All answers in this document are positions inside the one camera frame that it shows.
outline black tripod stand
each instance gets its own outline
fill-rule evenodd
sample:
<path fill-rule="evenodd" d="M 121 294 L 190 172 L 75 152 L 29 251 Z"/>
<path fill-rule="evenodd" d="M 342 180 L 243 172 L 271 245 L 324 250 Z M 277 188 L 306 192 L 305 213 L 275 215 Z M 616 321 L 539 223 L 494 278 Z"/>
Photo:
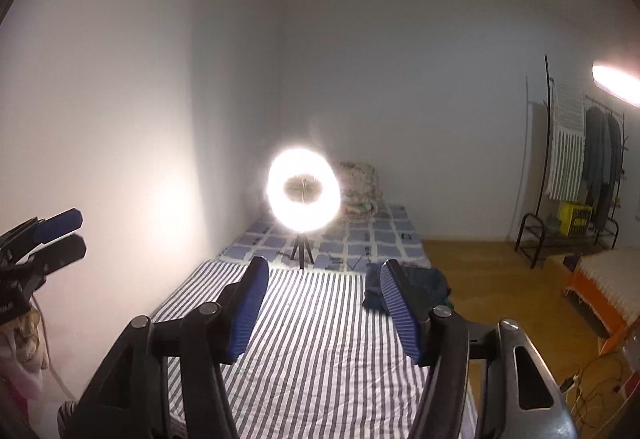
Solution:
<path fill-rule="evenodd" d="M 291 251 L 291 260 L 295 259 L 296 251 L 298 251 L 300 256 L 300 269 L 305 268 L 305 249 L 309 254 L 309 262 L 314 263 L 314 257 L 311 254 L 309 239 L 306 237 L 306 235 L 296 235 L 296 241 L 293 243 L 293 251 Z"/>

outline ring light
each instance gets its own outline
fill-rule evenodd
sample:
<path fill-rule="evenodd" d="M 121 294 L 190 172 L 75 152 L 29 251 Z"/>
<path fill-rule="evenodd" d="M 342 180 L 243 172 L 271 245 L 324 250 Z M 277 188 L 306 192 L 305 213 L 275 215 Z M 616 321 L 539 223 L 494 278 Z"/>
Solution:
<path fill-rule="evenodd" d="M 297 175 L 313 175 L 322 184 L 314 202 L 295 202 L 285 193 L 285 183 Z M 276 157 L 269 170 L 267 196 L 273 214 L 294 231 L 305 233 L 327 225 L 340 208 L 340 186 L 329 163 L 309 150 L 286 150 Z"/>

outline orange bed skirt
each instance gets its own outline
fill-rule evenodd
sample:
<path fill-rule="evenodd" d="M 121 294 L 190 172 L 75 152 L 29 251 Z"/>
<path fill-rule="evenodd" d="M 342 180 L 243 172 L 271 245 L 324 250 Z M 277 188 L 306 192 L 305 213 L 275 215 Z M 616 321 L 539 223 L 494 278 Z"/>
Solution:
<path fill-rule="evenodd" d="M 600 354 L 614 351 L 622 343 L 628 330 L 625 319 L 609 303 L 595 282 L 583 275 L 579 269 L 569 277 L 566 289 L 575 292 L 584 302 L 587 302 L 609 332 L 610 338 L 600 348 Z"/>

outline bright light fixture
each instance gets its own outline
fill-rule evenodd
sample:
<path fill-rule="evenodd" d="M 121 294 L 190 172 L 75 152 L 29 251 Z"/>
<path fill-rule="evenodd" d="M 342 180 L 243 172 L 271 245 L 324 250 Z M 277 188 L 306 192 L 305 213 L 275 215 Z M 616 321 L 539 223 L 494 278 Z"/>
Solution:
<path fill-rule="evenodd" d="M 640 78 L 604 64 L 593 64 L 593 80 L 601 89 L 635 106 L 640 106 Z"/>
<path fill-rule="evenodd" d="M 314 202 L 294 202 L 287 197 L 285 183 L 290 178 L 306 174 L 320 181 L 322 192 Z M 329 163 L 318 154 L 302 148 L 286 150 L 273 161 L 267 196 L 278 220 L 299 233 L 327 225 L 340 208 L 340 186 Z"/>

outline hanging striped towel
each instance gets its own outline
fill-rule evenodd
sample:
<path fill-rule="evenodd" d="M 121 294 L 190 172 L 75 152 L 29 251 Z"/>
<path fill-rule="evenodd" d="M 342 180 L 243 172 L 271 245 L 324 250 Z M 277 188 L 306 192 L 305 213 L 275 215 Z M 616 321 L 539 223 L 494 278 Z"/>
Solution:
<path fill-rule="evenodd" d="M 546 194 L 575 202 L 584 163 L 584 96 L 552 83 L 551 157 Z"/>

